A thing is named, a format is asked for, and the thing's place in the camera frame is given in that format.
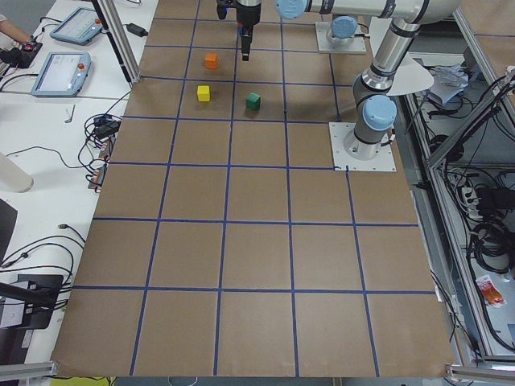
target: white cylinder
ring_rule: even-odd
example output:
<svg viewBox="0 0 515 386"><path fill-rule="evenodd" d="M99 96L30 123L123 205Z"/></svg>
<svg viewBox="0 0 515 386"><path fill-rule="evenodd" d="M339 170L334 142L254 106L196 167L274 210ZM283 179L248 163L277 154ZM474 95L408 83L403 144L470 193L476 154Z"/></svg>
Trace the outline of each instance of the white cylinder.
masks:
<svg viewBox="0 0 515 386"><path fill-rule="evenodd" d="M0 153L0 181L18 193L28 191L34 185L34 179L2 153Z"/></svg>

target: person's arm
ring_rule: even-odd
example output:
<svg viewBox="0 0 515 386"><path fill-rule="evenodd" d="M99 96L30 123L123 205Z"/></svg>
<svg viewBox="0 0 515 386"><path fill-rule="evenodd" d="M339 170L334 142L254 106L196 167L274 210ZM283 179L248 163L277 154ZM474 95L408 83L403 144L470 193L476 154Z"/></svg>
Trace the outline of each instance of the person's arm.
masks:
<svg viewBox="0 0 515 386"><path fill-rule="evenodd" d="M3 20L0 22L0 32L9 36L11 39L17 41L18 43L25 43L31 40L29 35L20 30L10 20Z"/></svg>

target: green cube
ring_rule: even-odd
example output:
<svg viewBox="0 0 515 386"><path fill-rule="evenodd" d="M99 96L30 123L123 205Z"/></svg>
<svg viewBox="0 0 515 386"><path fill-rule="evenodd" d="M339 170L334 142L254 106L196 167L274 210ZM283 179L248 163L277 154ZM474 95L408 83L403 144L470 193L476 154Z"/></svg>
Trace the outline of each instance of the green cube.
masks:
<svg viewBox="0 0 515 386"><path fill-rule="evenodd" d="M245 99L245 106L247 109L259 110L261 107L261 95L251 92Z"/></svg>

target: white cable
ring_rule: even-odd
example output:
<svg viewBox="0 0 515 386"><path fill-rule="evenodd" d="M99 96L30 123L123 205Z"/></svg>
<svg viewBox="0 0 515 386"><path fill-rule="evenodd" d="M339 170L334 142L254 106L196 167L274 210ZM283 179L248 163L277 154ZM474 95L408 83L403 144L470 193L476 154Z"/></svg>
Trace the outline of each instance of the white cable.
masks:
<svg viewBox="0 0 515 386"><path fill-rule="evenodd" d="M174 385L171 383L171 381L170 381L170 377L168 377L167 379L168 379L168 384L169 384L170 386L174 386ZM199 377L198 377L198 376L196 376L196 377L195 377L195 382L193 382L192 384L189 384L188 386L193 386L193 385L195 385L198 381L199 381Z"/></svg>

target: blue joint cap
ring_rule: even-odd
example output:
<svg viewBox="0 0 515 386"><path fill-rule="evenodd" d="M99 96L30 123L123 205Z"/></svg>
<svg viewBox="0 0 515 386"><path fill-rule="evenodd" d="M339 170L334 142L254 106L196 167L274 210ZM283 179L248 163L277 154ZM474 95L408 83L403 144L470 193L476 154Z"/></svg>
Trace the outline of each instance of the blue joint cap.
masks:
<svg viewBox="0 0 515 386"><path fill-rule="evenodd" d="M300 18L307 8L307 0L275 0L278 14L287 20Z"/></svg>
<svg viewBox="0 0 515 386"><path fill-rule="evenodd" d="M363 119L372 130L387 130L396 116L397 106L386 95L374 95L365 102Z"/></svg>
<svg viewBox="0 0 515 386"><path fill-rule="evenodd" d="M357 21L351 16L338 16L332 21L331 29L336 38L350 38L356 33Z"/></svg>

